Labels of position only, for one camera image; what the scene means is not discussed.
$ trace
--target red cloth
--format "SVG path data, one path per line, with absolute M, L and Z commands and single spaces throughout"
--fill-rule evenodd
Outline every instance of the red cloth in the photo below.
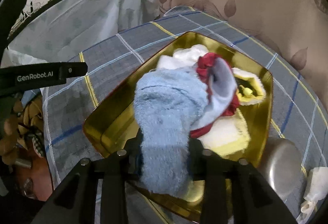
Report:
M 212 90 L 209 87 L 209 80 L 210 80 L 210 74 L 211 74 L 210 68 L 214 66 L 215 60 L 217 58 L 222 58 L 222 57 L 216 53 L 207 53 L 203 57 L 200 57 L 197 62 L 198 67 L 196 68 L 196 72 L 198 73 L 199 79 L 203 83 L 206 83 L 206 85 L 207 85 L 206 92 L 208 93 L 208 100 L 210 100 L 211 95 L 212 95 Z M 235 94 L 232 98 L 231 103 L 229 104 L 227 109 L 221 114 L 220 117 L 233 116 L 238 107 L 239 107 L 239 100 L 238 100 L 237 95 Z M 210 129 L 212 128 L 213 123 L 214 122 L 208 124 L 207 126 L 200 128 L 200 129 L 190 131 L 190 137 L 196 139 L 196 138 L 208 133 L 210 131 Z

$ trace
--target checkered fabric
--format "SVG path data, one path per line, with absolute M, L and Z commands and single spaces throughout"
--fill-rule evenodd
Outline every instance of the checkered fabric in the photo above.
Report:
M 197 31 L 236 48 L 271 71 L 274 99 L 270 136 L 292 140 L 303 157 L 300 178 L 285 200 L 297 217 L 307 173 L 314 167 L 327 166 L 327 112 L 304 78 L 270 48 L 226 21 L 189 7 L 175 7 L 159 20 L 88 48 L 71 60 L 88 64 L 87 77 L 45 89 L 45 145 L 55 186 L 81 158 L 101 158 L 82 132 L 83 121 L 95 106 L 140 64 L 187 31 Z M 152 210 L 144 199 L 135 202 L 136 197 L 140 195 L 127 195 L 130 223 L 188 223 L 161 208 Z
M 29 137 L 32 138 L 33 149 L 36 154 L 40 157 L 45 157 L 46 153 L 44 149 L 44 144 L 42 143 L 42 133 L 40 131 L 37 131 L 35 134 L 29 134 Z

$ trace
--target gold metal tray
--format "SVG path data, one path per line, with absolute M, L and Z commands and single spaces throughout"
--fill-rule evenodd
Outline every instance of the gold metal tray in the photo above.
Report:
M 252 72 L 262 81 L 267 93 L 265 100 L 260 104 L 240 107 L 251 137 L 249 146 L 244 152 L 240 151 L 225 157 L 231 160 L 238 160 L 244 157 L 255 167 L 259 165 L 268 137 L 271 120 L 273 98 L 272 75 L 266 68 L 237 50 L 195 32 L 184 33 L 157 52 L 118 85 L 86 119 L 83 125 L 83 131 L 103 157 L 107 157 L 111 153 L 123 148 L 125 142 L 137 134 L 139 126 L 133 114 L 133 98 L 137 81 L 145 73 L 156 68 L 161 55 L 172 56 L 175 49 L 190 48 L 195 44 L 205 45 L 210 52 L 221 55 L 231 67 L 238 67 L 242 70 Z M 227 182 L 227 186 L 227 193 L 229 195 L 231 189 L 229 182 Z M 194 192 L 191 193 L 191 196 L 195 197 L 195 202 L 187 202 L 169 195 L 150 194 L 145 189 L 136 188 L 144 196 L 173 213 L 188 220 L 199 222 L 201 203 L 197 200 L 202 197 L 203 187 L 204 184 L 202 181 L 195 182 Z M 229 201 L 228 209 L 231 210 L 231 203 Z

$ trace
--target white tissue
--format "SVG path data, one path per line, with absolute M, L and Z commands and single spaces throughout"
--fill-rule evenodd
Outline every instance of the white tissue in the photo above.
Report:
M 304 199 L 318 201 L 324 199 L 328 193 L 328 168 L 314 168 L 309 172 Z
M 182 67 L 192 67 L 198 62 L 201 56 L 208 53 L 206 46 L 195 44 L 191 48 L 176 49 L 173 56 L 160 56 L 156 68 L 177 69 Z
M 311 216 L 318 200 L 324 199 L 328 194 L 328 168 L 313 168 L 309 172 L 304 199 L 301 204 L 301 214 L 297 217 L 298 224 L 305 224 Z
M 173 57 L 185 62 L 193 62 L 195 64 L 200 56 L 204 56 L 207 53 L 208 50 L 206 46 L 202 44 L 195 44 L 188 49 L 176 49 Z

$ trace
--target silver metal pot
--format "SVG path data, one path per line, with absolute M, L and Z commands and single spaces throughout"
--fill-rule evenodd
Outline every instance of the silver metal pot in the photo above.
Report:
M 284 201 L 301 172 L 301 154 L 287 139 L 268 138 L 258 170 Z

